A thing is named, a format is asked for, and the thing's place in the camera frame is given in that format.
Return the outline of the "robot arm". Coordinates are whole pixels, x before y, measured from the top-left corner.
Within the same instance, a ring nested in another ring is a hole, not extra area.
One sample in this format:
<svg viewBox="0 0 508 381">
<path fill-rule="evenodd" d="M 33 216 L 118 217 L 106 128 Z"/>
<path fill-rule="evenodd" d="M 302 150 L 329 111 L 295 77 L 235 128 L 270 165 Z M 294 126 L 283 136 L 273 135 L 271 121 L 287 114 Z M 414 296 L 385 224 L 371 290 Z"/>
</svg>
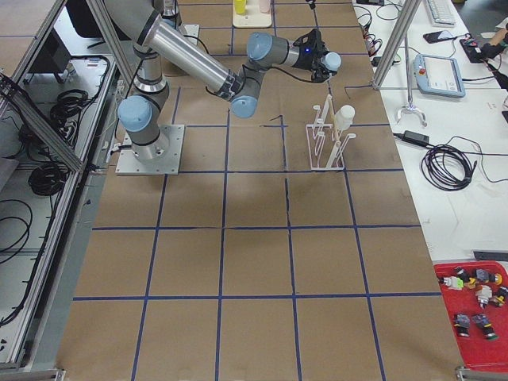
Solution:
<svg viewBox="0 0 508 381">
<path fill-rule="evenodd" d="M 169 24 L 173 29 L 180 28 L 182 18 L 177 0 L 153 0 L 152 4 L 160 12 L 164 22 Z"/>
<path fill-rule="evenodd" d="M 340 56 L 325 46 L 318 29 L 291 41 L 254 32 L 248 38 L 247 60 L 233 72 L 191 43 L 163 19 L 152 1 L 106 1 L 106 10 L 134 43 L 150 48 L 188 75 L 205 83 L 209 92 L 230 102 L 236 117 L 256 112 L 265 73 L 287 65 L 311 74 L 310 83 L 323 83 L 338 72 Z"/>
</svg>

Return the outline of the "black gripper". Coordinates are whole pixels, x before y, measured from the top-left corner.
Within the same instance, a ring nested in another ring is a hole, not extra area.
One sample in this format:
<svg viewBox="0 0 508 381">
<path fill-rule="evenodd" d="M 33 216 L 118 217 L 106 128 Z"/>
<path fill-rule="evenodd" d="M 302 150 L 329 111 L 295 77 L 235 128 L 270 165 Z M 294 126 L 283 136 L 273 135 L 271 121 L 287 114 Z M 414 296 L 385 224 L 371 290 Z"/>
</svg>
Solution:
<svg viewBox="0 0 508 381">
<path fill-rule="evenodd" d="M 312 82 L 324 82 L 329 78 L 329 69 L 321 59 L 327 54 L 325 43 L 318 29 L 311 29 L 295 41 L 298 58 L 295 67 L 311 73 Z"/>
</svg>

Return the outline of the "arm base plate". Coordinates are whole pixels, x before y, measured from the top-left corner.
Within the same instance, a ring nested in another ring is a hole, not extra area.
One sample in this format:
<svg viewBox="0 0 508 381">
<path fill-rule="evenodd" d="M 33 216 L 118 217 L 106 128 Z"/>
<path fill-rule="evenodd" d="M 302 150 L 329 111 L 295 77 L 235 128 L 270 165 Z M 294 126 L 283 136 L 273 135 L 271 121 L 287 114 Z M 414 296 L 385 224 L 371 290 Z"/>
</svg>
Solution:
<svg viewBox="0 0 508 381">
<path fill-rule="evenodd" d="M 200 25 L 197 24 L 182 24 L 179 31 L 192 43 L 198 43 Z"/>
<path fill-rule="evenodd" d="M 178 175 L 185 125 L 161 125 L 160 136 L 153 144 L 132 144 L 125 133 L 124 144 L 131 148 L 122 149 L 116 166 L 119 175 Z"/>
</svg>

